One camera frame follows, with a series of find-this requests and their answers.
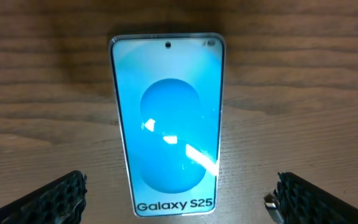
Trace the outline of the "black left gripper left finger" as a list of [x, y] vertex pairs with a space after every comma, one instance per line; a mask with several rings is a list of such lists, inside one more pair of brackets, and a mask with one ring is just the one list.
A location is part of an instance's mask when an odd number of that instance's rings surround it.
[[74, 170], [0, 208], [0, 224], [80, 224], [86, 176]]

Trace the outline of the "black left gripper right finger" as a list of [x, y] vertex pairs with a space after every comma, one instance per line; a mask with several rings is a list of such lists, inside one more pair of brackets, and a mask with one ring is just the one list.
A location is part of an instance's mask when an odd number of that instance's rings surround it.
[[291, 173], [279, 173], [273, 191], [284, 224], [358, 224], [358, 208]]

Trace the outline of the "Galaxy S25 smartphone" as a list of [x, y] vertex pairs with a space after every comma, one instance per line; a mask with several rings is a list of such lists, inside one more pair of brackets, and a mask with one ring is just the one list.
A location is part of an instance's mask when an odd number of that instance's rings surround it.
[[226, 43], [220, 34], [118, 35], [109, 43], [135, 215], [216, 208]]

